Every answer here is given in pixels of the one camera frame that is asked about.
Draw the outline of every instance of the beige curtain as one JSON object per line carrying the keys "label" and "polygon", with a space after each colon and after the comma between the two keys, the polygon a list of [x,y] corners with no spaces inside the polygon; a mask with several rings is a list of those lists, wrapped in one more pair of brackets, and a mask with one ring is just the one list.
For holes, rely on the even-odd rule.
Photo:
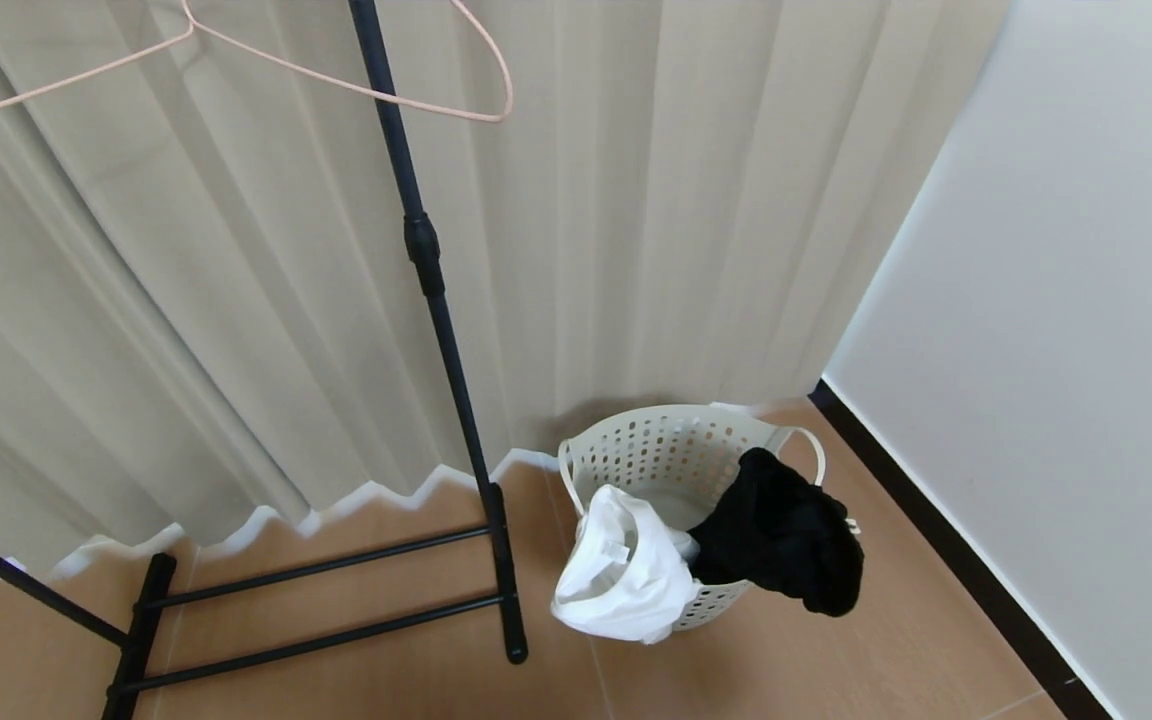
{"label": "beige curtain", "polygon": [[[659,400],[819,377],[1005,0],[479,0],[518,105],[404,111],[488,464]],[[198,0],[365,82],[343,0]],[[492,109],[439,1],[381,5],[404,94]],[[182,29],[175,0],[0,3],[0,97]],[[206,37],[0,111],[0,552],[218,541],[467,468],[370,100]]]}

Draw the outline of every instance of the pole connector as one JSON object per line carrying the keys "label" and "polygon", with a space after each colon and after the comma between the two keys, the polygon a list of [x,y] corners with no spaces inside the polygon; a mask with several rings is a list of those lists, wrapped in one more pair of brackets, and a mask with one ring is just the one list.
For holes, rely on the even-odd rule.
{"label": "pole connector", "polygon": [[416,218],[403,218],[403,241],[407,244],[407,258],[416,265],[416,275],[420,279],[420,291],[425,297],[444,295],[444,268],[439,265],[438,233],[429,215],[420,213]]}

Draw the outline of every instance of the black baseboard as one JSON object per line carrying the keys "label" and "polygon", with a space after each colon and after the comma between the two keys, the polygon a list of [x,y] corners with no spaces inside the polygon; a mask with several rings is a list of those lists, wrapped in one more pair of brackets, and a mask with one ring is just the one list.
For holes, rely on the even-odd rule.
{"label": "black baseboard", "polygon": [[1052,646],[1034,621],[1020,608],[1020,604],[1002,588],[1002,583],[977,556],[972,547],[957,533],[954,525],[910,482],[892,455],[882,449],[869,429],[856,419],[849,407],[838,400],[835,392],[820,381],[810,395],[813,406],[826,416],[833,429],[861,457],[865,468],[882,484],[887,495],[896,501],[923,537],[932,543],[938,555],[950,567],[980,609],[1011,644],[1020,660],[1034,674],[1044,691],[1049,694],[1069,720],[1108,720],[1111,714],[1074,674],[1064,658]]}

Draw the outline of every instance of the clothes hanger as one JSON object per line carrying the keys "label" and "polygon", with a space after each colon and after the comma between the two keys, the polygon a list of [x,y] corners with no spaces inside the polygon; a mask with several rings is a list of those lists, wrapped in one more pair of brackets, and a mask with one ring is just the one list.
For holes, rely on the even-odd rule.
{"label": "clothes hanger", "polygon": [[257,58],[268,60],[271,63],[280,65],[280,67],[293,70],[294,73],[301,73],[302,76],[329,83],[329,85],[343,88],[344,90],[358,92],[358,94],[365,94],[366,97],[374,97],[374,99],[377,100],[385,100],[386,103],[393,103],[396,105],[406,105],[408,106],[408,108],[424,109],[427,111],[429,113],[448,115],[448,118],[475,120],[475,122],[482,122],[482,123],[499,123],[500,120],[507,119],[509,113],[511,113],[513,111],[513,77],[509,76],[509,67],[505,61],[505,56],[500,54],[500,48],[497,46],[495,40],[493,40],[492,35],[490,35],[488,31],[486,31],[486,28],[483,26],[483,23],[480,23],[479,20],[473,16],[473,13],[470,13],[470,9],[465,7],[465,3],[463,3],[462,0],[448,0],[448,1],[449,3],[452,3],[453,8],[456,8],[461,13],[461,15],[463,15],[463,17],[468,20],[468,23],[470,23],[471,26],[473,26],[475,31],[479,33],[479,37],[483,38],[486,45],[488,45],[488,50],[492,50],[492,55],[497,61],[497,67],[500,69],[500,78],[503,79],[503,108],[500,111],[500,113],[497,114],[473,113],[473,111],[470,109],[448,108],[448,106],[444,105],[434,105],[433,103],[423,103],[420,100],[412,100],[408,99],[408,97],[388,94],[388,92],[378,92],[371,90],[371,88],[355,85],[355,83],[346,82],[340,78],[334,78],[332,76],[328,76],[328,74],[323,74],[317,70],[311,70],[310,68],[301,67],[301,65],[289,63],[288,60],[283,60],[282,58],[278,58],[275,55],[271,55],[270,53],[265,53],[264,50],[258,50],[257,47],[247,45],[245,41],[234,40],[233,37],[229,37],[228,35],[218,31],[218,29],[214,29],[212,26],[206,26],[206,24],[198,22],[198,20],[194,17],[194,9],[189,8],[189,0],[180,0],[180,10],[184,13],[184,17],[185,20],[188,20],[188,26],[184,29],[184,32],[180,33],[179,36],[170,37],[168,38],[168,40],[159,41],[159,44],[154,46],[150,46],[146,47],[145,50],[137,51],[137,53],[132,53],[131,55],[128,55],[126,58],[120,58],[119,60],[114,60],[113,63],[101,65],[101,67],[99,68],[92,68],[88,71],[78,73],[77,76],[56,81],[54,83],[50,83],[50,85],[22,92],[22,94],[15,94],[14,97],[8,97],[8,99],[0,100],[0,109],[10,108],[10,106],[13,105],[18,105],[20,103],[23,103],[25,100],[32,100],[36,97],[48,94],[52,91],[60,90],[60,88],[67,88],[69,85],[74,85],[74,83],[78,83],[84,79],[99,76],[99,74],[109,73],[109,70],[123,67],[123,65],[134,63],[134,61],[147,58],[157,53],[157,51],[167,50],[173,45],[177,45],[181,41],[185,41],[188,40],[189,37],[192,37],[196,31],[198,31],[215,37],[217,40],[227,41],[227,44],[233,45],[234,47],[238,47],[238,50],[243,50],[252,55],[257,55]]}

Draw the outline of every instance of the brown tile floor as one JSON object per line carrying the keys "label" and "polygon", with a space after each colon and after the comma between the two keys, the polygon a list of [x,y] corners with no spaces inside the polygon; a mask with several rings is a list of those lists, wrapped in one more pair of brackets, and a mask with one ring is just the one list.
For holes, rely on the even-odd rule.
{"label": "brown tile floor", "polygon": [[[146,694],[137,719],[1059,720],[1033,676],[826,420],[805,404],[771,419],[819,434],[829,457],[826,487],[864,529],[861,605],[844,619],[810,615],[755,590],[714,623],[658,646],[573,632],[550,617],[548,606],[575,516],[558,478],[516,464],[500,484],[531,644],[525,665],[506,661],[497,611],[475,611]],[[810,469],[805,444],[786,456]],[[445,483],[420,511],[373,502],[311,538],[270,523],[232,556],[180,543],[174,589],[470,525],[480,514],[471,491]],[[61,589],[122,626],[143,568],[145,560],[107,556]],[[485,538],[454,543],[173,611],[152,666],[177,669],[491,589]],[[99,639],[0,584],[0,719],[100,715],[115,660]]]}

